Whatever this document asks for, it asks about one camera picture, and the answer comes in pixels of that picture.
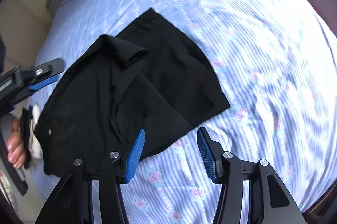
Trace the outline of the person's left hand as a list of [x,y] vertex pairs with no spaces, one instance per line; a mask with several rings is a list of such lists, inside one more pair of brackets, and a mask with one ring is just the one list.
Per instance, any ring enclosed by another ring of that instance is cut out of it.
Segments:
[[7,141],[7,159],[16,169],[21,168],[26,161],[26,152],[19,132],[19,120],[14,117],[12,133]]

